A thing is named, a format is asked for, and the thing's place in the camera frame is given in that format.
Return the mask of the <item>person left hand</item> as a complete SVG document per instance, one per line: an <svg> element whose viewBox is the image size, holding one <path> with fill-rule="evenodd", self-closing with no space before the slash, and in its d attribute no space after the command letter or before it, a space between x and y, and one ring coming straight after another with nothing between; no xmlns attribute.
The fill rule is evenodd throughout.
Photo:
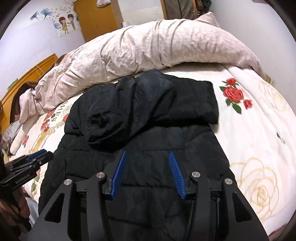
<svg viewBox="0 0 296 241"><path fill-rule="evenodd" d="M26 193L24 188L21 187L20 196L18 198L18 207L1 199L1 214L9 226L16 226L15 220L19 219L19 217L28 218L30 216L30 210L25 197Z"/></svg>

